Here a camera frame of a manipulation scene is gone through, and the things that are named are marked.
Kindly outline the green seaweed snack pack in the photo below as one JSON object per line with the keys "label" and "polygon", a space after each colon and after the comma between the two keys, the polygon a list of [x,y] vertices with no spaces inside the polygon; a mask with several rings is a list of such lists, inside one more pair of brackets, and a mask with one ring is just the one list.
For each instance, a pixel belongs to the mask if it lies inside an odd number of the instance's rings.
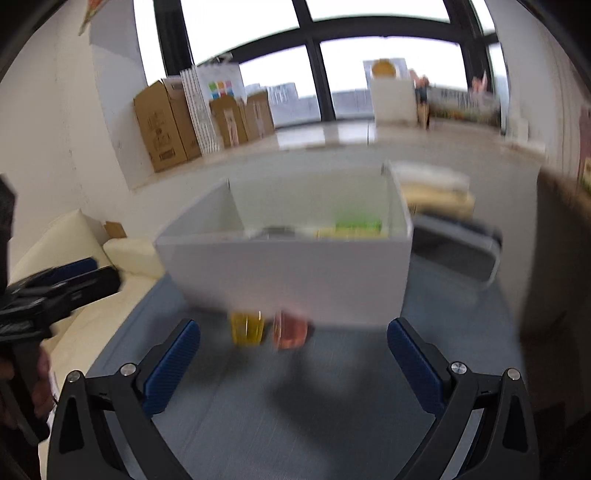
{"label": "green seaweed snack pack", "polygon": [[322,227],[315,232],[315,238],[342,240],[382,239],[388,234],[383,231],[381,220],[342,221],[334,227]]}

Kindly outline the cream leather sofa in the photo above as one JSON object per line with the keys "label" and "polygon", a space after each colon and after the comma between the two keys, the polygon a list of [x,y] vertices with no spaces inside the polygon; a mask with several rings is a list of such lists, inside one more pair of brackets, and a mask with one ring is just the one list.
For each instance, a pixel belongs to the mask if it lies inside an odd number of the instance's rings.
{"label": "cream leather sofa", "polygon": [[52,384],[83,373],[164,274],[149,241],[99,245],[80,211],[64,214],[1,275],[1,476],[38,479]]}

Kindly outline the cardboard piece behind sofa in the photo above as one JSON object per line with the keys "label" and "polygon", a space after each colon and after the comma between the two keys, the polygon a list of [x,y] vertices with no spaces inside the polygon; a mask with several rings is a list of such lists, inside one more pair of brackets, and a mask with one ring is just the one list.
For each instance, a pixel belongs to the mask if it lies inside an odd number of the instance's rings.
{"label": "cardboard piece behind sofa", "polygon": [[103,227],[110,239],[123,239],[127,237],[121,223],[105,221]]}

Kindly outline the wooden side shelf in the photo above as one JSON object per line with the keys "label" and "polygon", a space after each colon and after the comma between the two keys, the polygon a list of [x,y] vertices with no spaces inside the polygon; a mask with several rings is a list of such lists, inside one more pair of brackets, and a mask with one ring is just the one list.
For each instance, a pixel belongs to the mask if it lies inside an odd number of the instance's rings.
{"label": "wooden side shelf", "polygon": [[534,256],[520,317],[536,411],[571,424],[590,412],[590,195],[542,169]]}

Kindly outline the yellow jelly cup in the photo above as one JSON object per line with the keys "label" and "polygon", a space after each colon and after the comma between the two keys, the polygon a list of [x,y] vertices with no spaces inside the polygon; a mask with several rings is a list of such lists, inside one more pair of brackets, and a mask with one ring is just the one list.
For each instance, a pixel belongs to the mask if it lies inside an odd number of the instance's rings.
{"label": "yellow jelly cup", "polygon": [[229,321],[232,341],[236,346],[256,346],[263,340],[266,319],[262,312],[233,312]]}

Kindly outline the blue table cloth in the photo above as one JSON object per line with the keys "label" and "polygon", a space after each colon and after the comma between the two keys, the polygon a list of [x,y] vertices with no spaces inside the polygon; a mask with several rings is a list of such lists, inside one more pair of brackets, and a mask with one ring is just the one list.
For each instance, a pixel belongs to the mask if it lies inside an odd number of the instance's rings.
{"label": "blue table cloth", "polygon": [[[523,371],[497,279],[462,285],[412,258],[402,316],[451,361]],[[200,348],[152,421],[192,479],[394,479],[432,426],[387,343],[387,327],[314,327],[300,349],[235,347],[228,318],[190,308],[168,276],[128,315],[88,371],[138,363],[184,318]]]}

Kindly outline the tall cardboard box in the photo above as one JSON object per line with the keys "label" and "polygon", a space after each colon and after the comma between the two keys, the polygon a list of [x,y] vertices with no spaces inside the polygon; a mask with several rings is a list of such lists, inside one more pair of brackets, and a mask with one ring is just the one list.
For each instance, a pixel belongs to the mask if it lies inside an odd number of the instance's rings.
{"label": "tall cardboard box", "polygon": [[179,76],[143,89],[133,99],[133,107],[155,172],[201,156]]}

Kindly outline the pink jelly cup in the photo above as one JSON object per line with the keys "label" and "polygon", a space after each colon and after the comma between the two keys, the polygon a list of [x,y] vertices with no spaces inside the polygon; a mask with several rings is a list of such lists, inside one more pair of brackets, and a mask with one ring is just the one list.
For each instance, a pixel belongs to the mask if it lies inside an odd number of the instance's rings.
{"label": "pink jelly cup", "polygon": [[307,318],[280,311],[273,320],[273,345],[279,350],[304,346],[309,324]]}

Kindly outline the small open cardboard box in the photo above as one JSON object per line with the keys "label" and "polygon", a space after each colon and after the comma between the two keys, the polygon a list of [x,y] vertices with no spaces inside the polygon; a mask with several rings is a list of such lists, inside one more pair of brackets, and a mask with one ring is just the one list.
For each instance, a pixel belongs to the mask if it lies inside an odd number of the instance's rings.
{"label": "small open cardboard box", "polygon": [[266,91],[249,95],[246,101],[222,96],[211,100],[209,107],[225,149],[263,139],[276,131]]}

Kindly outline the white storage box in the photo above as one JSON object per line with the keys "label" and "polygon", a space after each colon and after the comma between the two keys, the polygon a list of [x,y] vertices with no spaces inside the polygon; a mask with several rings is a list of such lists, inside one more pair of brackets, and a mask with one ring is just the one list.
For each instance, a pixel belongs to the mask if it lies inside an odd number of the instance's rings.
{"label": "white storage box", "polygon": [[[315,238],[359,220],[381,220],[388,237]],[[223,180],[166,225],[155,247],[195,306],[379,328],[402,312],[412,239],[401,185],[384,163]]]}

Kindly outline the printed long carton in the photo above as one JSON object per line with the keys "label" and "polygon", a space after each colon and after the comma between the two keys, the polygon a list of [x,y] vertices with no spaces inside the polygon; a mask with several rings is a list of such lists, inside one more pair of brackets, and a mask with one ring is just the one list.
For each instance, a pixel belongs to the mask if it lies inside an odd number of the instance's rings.
{"label": "printed long carton", "polygon": [[432,116],[501,127],[501,103],[493,94],[430,87],[427,93]]}

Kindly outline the white foam box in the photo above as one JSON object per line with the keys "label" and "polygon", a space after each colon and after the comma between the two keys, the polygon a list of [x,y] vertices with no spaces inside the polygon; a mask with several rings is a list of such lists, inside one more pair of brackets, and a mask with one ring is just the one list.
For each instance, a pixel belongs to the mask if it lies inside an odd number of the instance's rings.
{"label": "white foam box", "polygon": [[373,69],[378,60],[363,62],[370,90],[374,119],[377,124],[416,124],[417,101],[415,83],[404,58],[391,58],[388,62],[396,71],[395,77],[376,77]]}

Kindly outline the orange round fruit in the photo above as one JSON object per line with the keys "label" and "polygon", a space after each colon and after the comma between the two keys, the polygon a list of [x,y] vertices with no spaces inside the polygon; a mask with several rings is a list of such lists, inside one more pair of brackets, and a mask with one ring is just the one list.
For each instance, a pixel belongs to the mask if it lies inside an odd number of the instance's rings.
{"label": "orange round fruit", "polygon": [[374,78],[396,78],[398,75],[396,66],[388,59],[374,62],[371,71]]}

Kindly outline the wall poster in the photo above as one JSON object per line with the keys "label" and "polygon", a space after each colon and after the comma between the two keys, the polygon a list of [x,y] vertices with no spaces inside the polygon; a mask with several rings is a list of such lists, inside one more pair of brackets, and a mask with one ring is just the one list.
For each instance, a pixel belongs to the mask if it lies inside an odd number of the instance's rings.
{"label": "wall poster", "polygon": [[86,3],[86,10],[78,35],[81,36],[87,27],[90,25],[92,19],[96,14],[108,3],[108,0],[88,0]]}

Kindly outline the black window frame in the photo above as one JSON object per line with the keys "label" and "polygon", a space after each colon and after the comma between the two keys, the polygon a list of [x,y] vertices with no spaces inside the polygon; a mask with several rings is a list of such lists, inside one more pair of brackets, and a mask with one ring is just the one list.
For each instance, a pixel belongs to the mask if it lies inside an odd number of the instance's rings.
{"label": "black window frame", "polygon": [[401,59],[436,86],[495,91],[500,41],[483,1],[137,1],[152,28],[149,79],[238,64],[269,91],[278,126],[370,118],[370,65]]}

